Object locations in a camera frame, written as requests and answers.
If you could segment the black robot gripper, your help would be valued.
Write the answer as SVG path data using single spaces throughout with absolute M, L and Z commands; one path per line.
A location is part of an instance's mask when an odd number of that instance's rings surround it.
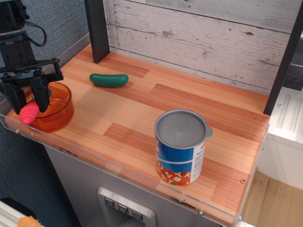
M 0 88 L 17 115 L 26 105 L 21 88 L 31 86 L 39 110 L 44 113 L 50 103 L 49 83 L 63 80 L 59 60 L 36 60 L 31 42 L 26 34 L 0 35 L 0 52 L 5 63 L 0 69 Z

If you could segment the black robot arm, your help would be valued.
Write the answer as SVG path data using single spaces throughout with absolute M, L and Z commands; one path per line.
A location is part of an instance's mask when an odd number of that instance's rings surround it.
M 59 59 L 35 59 L 31 45 L 43 46 L 31 39 L 25 25 L 36 26 L 29 22 L 26 6 L 20 0 L 9 0 L 0 4 L 0 53 L 5 66 L 0 69 L 0 91 L 3 93 L 16 114 L 27 104 L 23 91 L 31 87 L 35 101 L 41 112 L 50 104 L 48 85 L 63 80 Z

